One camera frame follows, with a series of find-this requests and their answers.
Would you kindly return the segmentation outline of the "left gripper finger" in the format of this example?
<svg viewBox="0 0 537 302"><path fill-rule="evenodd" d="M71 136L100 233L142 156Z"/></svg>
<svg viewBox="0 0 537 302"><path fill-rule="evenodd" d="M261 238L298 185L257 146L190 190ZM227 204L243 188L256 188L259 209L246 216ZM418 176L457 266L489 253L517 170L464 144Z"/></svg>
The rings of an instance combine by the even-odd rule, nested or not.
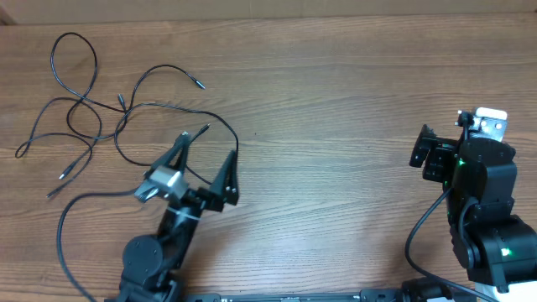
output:
<svg viewBox="0 0 537 302"><path fill-rule="evenodd" d="M235 206L239 199L237 151L232 150L221 166L209 191L224 203Z"/></svg>
<svg viewBox="0 0 537 302"><path fill-rule="evenodd" d="M173 146L156 159L150 168L144 172L145 176L150 176L158 167L164 166L173 171L185 173L186 163L188 159L191 136L187 132L183 132L174 142Z"/></svg>

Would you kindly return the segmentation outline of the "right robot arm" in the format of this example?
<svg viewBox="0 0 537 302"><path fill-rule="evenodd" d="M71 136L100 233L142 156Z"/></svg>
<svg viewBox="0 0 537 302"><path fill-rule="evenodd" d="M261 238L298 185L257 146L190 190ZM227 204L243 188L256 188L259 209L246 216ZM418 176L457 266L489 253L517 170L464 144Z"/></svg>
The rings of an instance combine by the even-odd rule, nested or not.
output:
<svg viewBox="0 0 537 302"><path fill-rule="evenodd" d="M423 170L425 180L439 182L442 193L432 204L447 206L451 244L459 264L475 286L442 278L420 267L410 256L411 243L430 216L416 222L404 255L421 273L405 281L400 301L525 301L536 296L536 232L513 214L513 190L518 169L516 151L504 143L502 122L461 124L457 140L441 138L423 126L410 165Z"/></svg>

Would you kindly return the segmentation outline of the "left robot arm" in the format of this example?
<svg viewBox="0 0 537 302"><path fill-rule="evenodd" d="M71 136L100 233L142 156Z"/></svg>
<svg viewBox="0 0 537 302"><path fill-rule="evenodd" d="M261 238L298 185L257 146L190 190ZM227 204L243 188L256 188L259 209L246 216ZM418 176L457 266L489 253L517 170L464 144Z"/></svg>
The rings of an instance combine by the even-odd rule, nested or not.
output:
<svg viewBox="0 0 537 302"><path fill-rule="evenodd" d="M185 180L191 137L182 133L155 160L133 195L144 203L167 202L155 234L137 236L123 249L123 271L115 301L177 301L179 282L171 272L181 267L203 211L221 212L239 198L237 151L232 150L207 188L190 188Z"/></svg>

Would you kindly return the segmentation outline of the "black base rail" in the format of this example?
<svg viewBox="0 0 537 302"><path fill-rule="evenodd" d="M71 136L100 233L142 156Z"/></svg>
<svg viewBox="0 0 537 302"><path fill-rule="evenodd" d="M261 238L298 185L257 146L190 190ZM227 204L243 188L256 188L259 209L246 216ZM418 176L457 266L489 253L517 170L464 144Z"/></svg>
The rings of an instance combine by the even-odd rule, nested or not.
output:
<svg viewBox="0 0 537 302"><path fill-rule="evenodd" d="M185 302L410 302L400 289L363 289L354 293L315 294L188 294Z"/></svg>

